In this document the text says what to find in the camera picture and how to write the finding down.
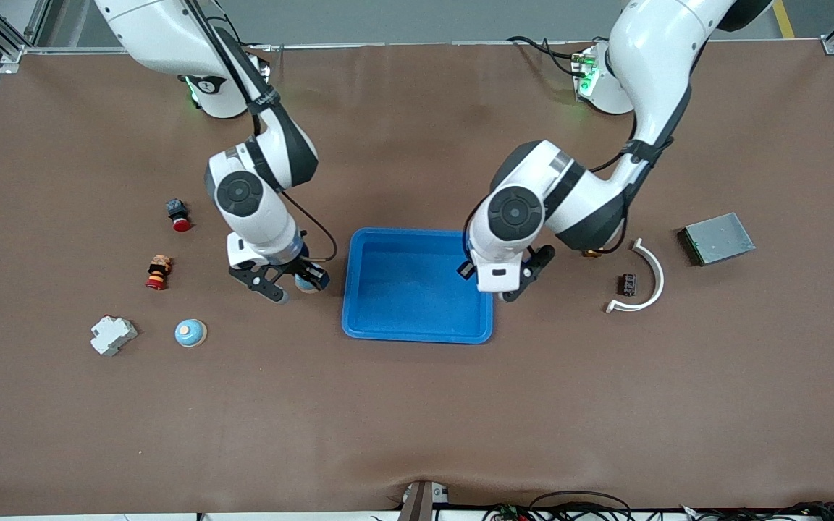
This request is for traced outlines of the white curved plastic strip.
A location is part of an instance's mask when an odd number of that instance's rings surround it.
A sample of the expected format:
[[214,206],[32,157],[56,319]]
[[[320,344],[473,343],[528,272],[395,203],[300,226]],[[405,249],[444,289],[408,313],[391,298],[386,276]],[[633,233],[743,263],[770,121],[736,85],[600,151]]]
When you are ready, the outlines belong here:
[[627,313],[632,313],[632,311],[645,310],[649,306],[652,306],[652,304],[655,304],[659,297],[661,297],[663,287],[665,287],[665,271],[663,271],[661,261],[651,250],[649,250],[649,248],[645,246],[641,237],[634,240],[631,249],[642,257],[643,260],[646,261],[646,264],[651,267],[653,274],[653,290],[651,296],[649,296],[648,300],[645,300],[640,304],[628,304],[623,301],[611,300],[605,307],[605,313],[610,314],[613,311],[626,311]]

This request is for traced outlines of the red push button grey body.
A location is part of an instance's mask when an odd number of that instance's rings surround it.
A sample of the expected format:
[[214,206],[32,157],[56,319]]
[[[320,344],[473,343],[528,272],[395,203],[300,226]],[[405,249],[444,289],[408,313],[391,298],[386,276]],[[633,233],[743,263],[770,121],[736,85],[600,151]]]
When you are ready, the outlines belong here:
[[192,228],[189,218],[188,207],[178,198],[169,199],[166,203],[166,211],[172,228],[178,233],[185,233]]

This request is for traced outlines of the grey metal power supply box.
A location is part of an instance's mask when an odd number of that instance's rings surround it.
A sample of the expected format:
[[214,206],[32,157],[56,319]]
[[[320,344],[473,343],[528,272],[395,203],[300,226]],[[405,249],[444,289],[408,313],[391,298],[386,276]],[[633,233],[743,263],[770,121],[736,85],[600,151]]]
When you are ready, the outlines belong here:
[[756,250],[735,212],[689,224],[677,235],[686,256],[696,266],[722,263]]

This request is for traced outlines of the blue plastic tray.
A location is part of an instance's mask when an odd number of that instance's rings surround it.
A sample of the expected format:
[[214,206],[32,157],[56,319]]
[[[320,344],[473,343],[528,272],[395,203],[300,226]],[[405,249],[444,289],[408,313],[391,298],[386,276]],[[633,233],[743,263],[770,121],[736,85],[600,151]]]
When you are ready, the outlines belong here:
[[366,227],[350,240],[341,324],[352,339],[480,345],[494,300],[466,281],[454,230]]

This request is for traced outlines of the brown table mat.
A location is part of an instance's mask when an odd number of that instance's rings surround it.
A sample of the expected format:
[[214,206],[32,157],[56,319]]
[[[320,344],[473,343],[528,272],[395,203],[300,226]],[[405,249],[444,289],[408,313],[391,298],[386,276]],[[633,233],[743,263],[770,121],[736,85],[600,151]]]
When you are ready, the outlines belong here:
[[[232,280],[215,121],[128,56],[27,56],[0,77],[0,515],[383,510],[413,481],[466,504],[560,489],[635,508],[834,501],[834,57],[708,44],[629,237],[665,289],[603,310],[619,251],[558,246],[483,345],[351,339],[351,234],[461,228],[517,145],[588,165],[629,118],[576,103],[514,46],[285,51],[274,82],[321,164],[292,194],[331,229],[331,284],[270,303]],[[178,233],[169,199],[188,207]],[[692,265],[689,224],[735,212],[755,251]],[[156,255],[167,288],[145,286]],[[106,316],[138,336],[90,345]],[[179,322],[208,327],[174,340]]]

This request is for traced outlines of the white circuit breaker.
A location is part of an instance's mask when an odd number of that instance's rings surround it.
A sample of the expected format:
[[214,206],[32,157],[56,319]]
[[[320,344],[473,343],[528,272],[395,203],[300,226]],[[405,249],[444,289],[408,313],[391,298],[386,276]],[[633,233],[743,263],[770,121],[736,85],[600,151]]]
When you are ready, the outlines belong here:
[[106,315],[90,329],[93,337],[90,345],[103,356],[114,356],[120,347],[138,336],[135,324],[123,317]]

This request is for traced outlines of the yellow black emergency stop button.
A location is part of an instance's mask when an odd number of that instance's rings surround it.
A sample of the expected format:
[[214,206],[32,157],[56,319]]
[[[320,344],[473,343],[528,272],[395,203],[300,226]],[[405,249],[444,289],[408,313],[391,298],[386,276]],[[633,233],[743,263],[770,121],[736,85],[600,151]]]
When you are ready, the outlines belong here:
[[167,288],[167,278],[172,270],[172,259],[164,255],[156,255],[150,260],[148,279],[145,286],[152,290],[162,291]]

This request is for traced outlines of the silver table edge rail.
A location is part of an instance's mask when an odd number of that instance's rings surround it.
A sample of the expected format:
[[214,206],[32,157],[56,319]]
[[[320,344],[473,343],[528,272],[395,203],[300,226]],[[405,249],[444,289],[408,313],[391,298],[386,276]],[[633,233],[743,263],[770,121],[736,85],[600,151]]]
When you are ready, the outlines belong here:
[[[711,43],[740,43],[740,42],[764,42],[764,41],[818,41],[819,38],[778,38],[778,39],[764,39],[764,38],[739,38],[739,39],[722,39],[711,40]],[[553,41],[549,40],[553,46],[577,46],[583,47],[585,43],[593,43],[592,41]],[[325,44],[251,44],[246,46],[246,49],[261,51],[261,52],[282,52],[286,50],[327,50],[327,49],[346,49],[346,48],[362,48],[362,47],[385,47],[385,46],[507,46],[514,44],[507,40],[490,40],[490,41],[450,41],[450,42],[434,42],[434,43],[385,43],[385,42],[366,42],[366,43],[325,43]],[[74,56],[74,55],[126,55],[127,50],[123,47],[29,47],[22,51],[22,56],[25,55],[53,55],[53,56]]]

